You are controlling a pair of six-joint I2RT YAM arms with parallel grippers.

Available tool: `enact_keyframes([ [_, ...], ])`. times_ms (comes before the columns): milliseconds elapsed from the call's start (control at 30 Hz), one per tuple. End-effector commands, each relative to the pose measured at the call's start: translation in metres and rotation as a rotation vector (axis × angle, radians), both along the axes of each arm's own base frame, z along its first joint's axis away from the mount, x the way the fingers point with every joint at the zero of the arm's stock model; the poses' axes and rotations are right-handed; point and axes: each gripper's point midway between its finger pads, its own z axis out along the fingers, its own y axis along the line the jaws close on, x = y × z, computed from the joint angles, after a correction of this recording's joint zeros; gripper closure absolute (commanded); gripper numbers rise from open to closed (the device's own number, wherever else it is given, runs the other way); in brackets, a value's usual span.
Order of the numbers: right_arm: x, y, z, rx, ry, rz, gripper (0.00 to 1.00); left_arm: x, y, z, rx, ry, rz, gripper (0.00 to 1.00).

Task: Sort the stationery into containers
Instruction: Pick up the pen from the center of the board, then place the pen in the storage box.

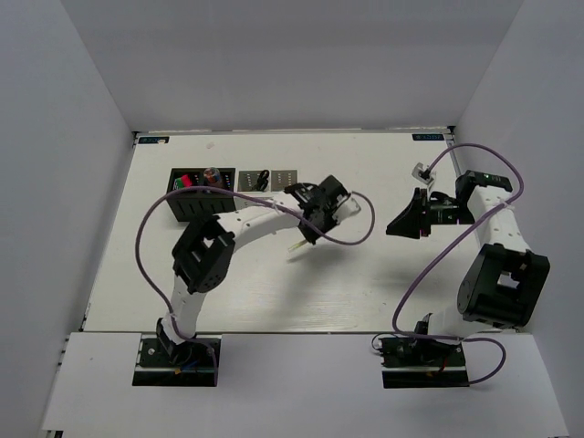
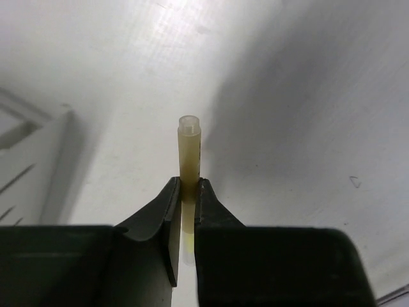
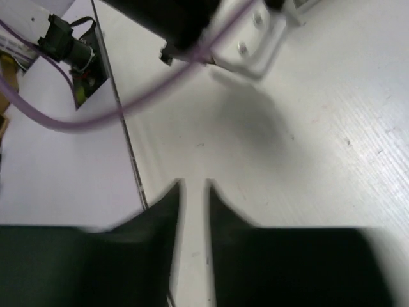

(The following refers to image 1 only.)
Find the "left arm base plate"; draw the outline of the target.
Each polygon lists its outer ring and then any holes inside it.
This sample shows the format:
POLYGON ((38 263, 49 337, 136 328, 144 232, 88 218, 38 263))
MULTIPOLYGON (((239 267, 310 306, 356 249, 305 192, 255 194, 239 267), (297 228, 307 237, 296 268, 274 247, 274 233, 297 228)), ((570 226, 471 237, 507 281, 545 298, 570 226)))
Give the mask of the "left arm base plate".
POLYGON ((213 352, 197 343, 187 342, 177 359, 171 359, 156 337, 142 337, 134 367, 134 387, 215 387, 221 338, 203 338, 213 352))

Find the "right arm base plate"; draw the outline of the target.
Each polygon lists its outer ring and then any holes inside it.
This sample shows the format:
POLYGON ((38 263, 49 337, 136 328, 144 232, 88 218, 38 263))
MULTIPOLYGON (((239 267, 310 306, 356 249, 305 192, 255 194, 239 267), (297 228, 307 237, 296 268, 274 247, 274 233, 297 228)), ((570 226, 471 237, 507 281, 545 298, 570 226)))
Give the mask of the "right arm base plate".
POLYGON ((384 389, 445 389, 469 387, 463 348, 432 339, 388 335, 374 338, 381 356, 384 389))

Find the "yellow highlighter pen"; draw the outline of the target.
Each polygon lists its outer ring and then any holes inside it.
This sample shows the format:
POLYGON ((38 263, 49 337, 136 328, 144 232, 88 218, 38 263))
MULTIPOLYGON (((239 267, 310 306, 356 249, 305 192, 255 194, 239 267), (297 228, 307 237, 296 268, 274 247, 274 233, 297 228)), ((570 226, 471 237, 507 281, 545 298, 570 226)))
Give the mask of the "yellow highlighter pen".
POLYGON ((289 253, 292 253, 294 251, 297 251, 299 248, 301 248, 302 246, 306 245, 308 243, 307 240, 301 240, 300 242, 297 242, 295 244, 293 244, 292 246, 290 246, 287 251, 289 253))

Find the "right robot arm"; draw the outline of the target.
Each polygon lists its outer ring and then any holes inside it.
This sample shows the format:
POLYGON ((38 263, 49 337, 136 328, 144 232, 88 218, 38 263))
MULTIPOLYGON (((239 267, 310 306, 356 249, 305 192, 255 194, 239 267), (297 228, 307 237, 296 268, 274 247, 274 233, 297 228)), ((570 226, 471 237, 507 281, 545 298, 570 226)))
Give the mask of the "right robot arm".
POLYGON ((532 251, 519 230, 512 185, 504 176, 467 171, 455 182, 455 195, 417 188, 408 206, 386 228, 387 235, 421 239, 436 225, 465 224, 480 250, 451 306, 424 317, 412 341, 413 356, 431 364, 444 343, 490 328, 527 325, 548 278, 546 256, 532 251))

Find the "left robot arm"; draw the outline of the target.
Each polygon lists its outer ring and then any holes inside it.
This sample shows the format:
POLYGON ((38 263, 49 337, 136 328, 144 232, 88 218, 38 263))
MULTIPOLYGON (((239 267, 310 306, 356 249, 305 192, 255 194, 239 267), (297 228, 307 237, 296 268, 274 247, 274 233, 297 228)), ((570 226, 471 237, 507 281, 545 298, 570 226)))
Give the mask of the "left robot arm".
POLYGON ((162 354, 173 364, 193 353, 197 319, 206 294, 225 280, 233 255, 243 246, 285 229, 297 228, 304 244, 315 244, 360 206, 332 175, 321 184, 293 184, 269 198, 230 213, 200 214, 172 249, 172 309, 157 323, 162 354))

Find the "black handled scissors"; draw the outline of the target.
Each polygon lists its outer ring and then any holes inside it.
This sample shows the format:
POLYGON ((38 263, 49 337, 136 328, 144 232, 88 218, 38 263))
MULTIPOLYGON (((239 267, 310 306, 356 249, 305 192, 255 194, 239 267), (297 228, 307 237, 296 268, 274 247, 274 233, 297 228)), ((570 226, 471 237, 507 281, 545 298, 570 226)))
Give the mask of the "black handled scissors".
POLYGON ((268 169, 264 169, 257 175, 257 179, 253 186, 253 190, 255 192, 264 192, 268 186, 270 177, 270 171, 268 169))

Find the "pink cap black highlighter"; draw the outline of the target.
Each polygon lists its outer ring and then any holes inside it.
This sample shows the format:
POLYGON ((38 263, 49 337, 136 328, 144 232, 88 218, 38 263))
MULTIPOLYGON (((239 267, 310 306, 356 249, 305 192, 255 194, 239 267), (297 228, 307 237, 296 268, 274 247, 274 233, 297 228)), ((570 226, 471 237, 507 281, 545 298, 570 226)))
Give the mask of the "pink cap black highlighter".
POLYGON ((180 181, 181 181, 183 187, 191 187, 191 186, 193 186, 193 181, 191 180, 191 178, 190 178, 190 176, 188 174, 183 175, 180 178, 180 181))

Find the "pink marker set tube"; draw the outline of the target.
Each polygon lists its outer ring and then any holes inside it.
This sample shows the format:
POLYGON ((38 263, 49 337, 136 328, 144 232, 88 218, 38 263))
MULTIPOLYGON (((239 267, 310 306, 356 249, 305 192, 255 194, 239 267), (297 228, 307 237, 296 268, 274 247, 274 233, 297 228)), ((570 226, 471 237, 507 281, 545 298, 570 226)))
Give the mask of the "pink marker set tube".
POLYGON ((203 171, 203 177, 206 185, 218 188, 223 187, 223 177, 217 168, 214 167, 206 168, 203 171))

